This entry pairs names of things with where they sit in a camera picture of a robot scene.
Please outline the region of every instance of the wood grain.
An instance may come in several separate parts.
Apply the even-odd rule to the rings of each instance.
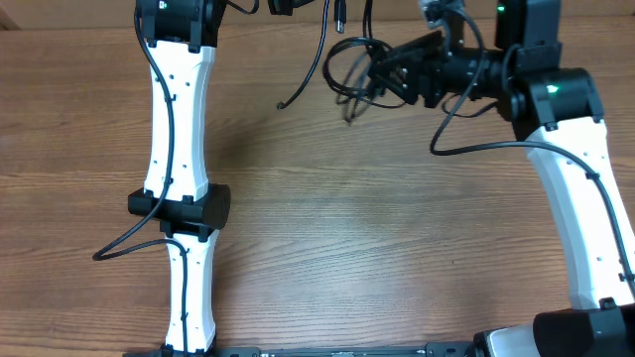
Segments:
[[[253,0],[236,0],[251,8]],[[348,20],[361,21],[365,0],[348,0]],[[497,0],[469,0],[466,6],[475,18],[491,19],[496,16]],[[43,29],[104,29],[132,27],[135,0],[0,0],[13,21],[25,30]],[[293,17],[271,16],[266,0],[261,0],[261,11],[244,16],[229,9],[223,24],[290,24],[320,22],[323,0],[317,0],[294,11]],[[633,0],[563,0],[564,16],[625,16],[635,11]],[[373,19],[377,21],[420,20],[417,0],[375,0]]]
[[[493,22],[479,25],[491,40]],[[571,18],[561,35],[565,65],[594,75],[631,215],[635,39],[615,34],[634,32],[631,17]],[[521,151],[432,157],[442,115],[420,105],[370,110],[347,127],[320,76],[275,109],[304,77],[317,33],[311,24],[221,32],[205,152],[213,180],[233,194],[214,265],[219,344],[470,339],[567,307],[562,247]],[[376,25],[395,45],[422,33],[420,22]],[[148,165],[150,80],[133,33],[3,32],[0,47],[0,355],[159,346],[165,248],[90,260],[135,222],[126,196]],[[511,138],[488,114],[457,120],[442,146]],[[158,236],[152,223],[132,240]]]

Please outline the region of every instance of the wooden surface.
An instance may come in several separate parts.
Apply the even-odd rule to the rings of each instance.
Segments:
[[[253,0],[235,0],[251,9]],[[261,0],[256,15],[244,16],[228,9],[223,23],[305,23],[320,22],[323,0],[294,11],[293,17],[271,16],[267,0]],[[635,12],[635,0],[562,0],[564,16],[618,16]],[[347,0],[348,20],[361,21],[365,0]],[[467,8],[475,18],[496,16],[497,0],[468,0]],[[0,0],[20,29],[104,29],[132,27],[135,0]],[[374,20],[421,20],[417,0],[375,0]]]
[[[479,24],[491,46],[493,22]],[[424,31],[376,24],[395,45]],[[631,216],[635,39],[616,34],[633,33],[632,17],[613,17],[569,18],[561,34],[564,65],[587,68],[601,93]],[[442,114],[421,104],[373,109],[347,127],[319,75],[292,107],[275,109],[317,41],[317,25],[221,31],[205,133],[207,168],[233,193],[214,264],[219,344],[471,339],[567,307],[560,240],[522,151],[432,157]],[[90,260],[136,221],[126,196],[149,160],[150,79],[134,34],[3,32],[0,48],[0,355],[159,346],[165,248]],[[335,63],[340,74],[348,60]],[[442,146],[503,139],[509,125],[488,114],[457,119]],[[153,222],[132,241],[159,237]]]

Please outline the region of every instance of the wooden table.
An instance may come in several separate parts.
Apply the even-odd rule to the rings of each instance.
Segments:
[[[491,46],[493,22],[479,25]],[[426,31],[375,27],[395,45]],[[594,75],[631,215],[633,33],[633,17],[587,17],[564,20],[561,34],[564,65]],[[568,307],[560,240],[521,150],[435,158],[428,143],[443,116],[421,104],[347,127],[320,75],[276,110],[317,41],[318,25],[221,31],[206,127],[207,169],[233,192],[214,265],[220,346],[471,339]],[[165,248],[90,260],[136,221],[126,196],[148,166],[150,100],[130,30],[0,34],[1,355],[117,356],[162,343]],[[457,119],[442,146],[512,138],[490,113]],[[132,240],[159,237],[151,223]]]

